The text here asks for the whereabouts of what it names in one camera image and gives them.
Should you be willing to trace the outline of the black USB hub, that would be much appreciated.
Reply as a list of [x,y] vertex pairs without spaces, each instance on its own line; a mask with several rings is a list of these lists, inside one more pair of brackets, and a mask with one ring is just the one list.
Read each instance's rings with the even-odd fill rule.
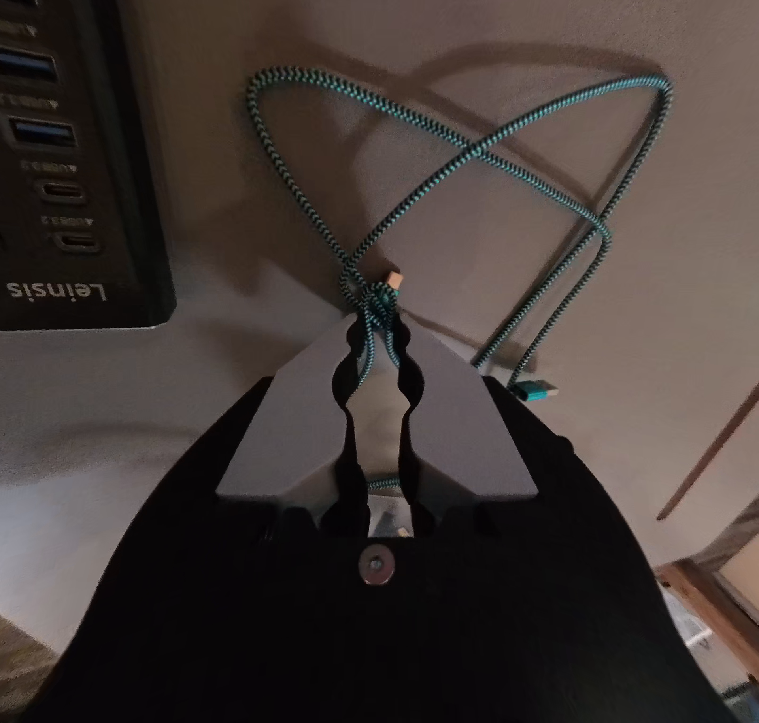
[[150,329],[176,291],[119,0],[1,0],[1,330]]

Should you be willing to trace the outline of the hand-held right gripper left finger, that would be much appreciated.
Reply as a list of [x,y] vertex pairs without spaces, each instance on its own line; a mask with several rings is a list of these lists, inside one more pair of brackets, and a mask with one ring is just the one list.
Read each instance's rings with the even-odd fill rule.
[[348,315],[282,366],[216,487],[220,499],[306,510],[328,534],[366,534],[366,477],[347,402],[363,328]]

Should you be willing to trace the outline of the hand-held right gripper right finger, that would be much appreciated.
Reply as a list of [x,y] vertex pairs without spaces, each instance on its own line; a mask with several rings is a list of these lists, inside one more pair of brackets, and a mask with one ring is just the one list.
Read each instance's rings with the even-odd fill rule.
[[478,371],[435,335],[396,321],[402,418],[398,475],[414,532],[455,508],[534,498],[534,479]]

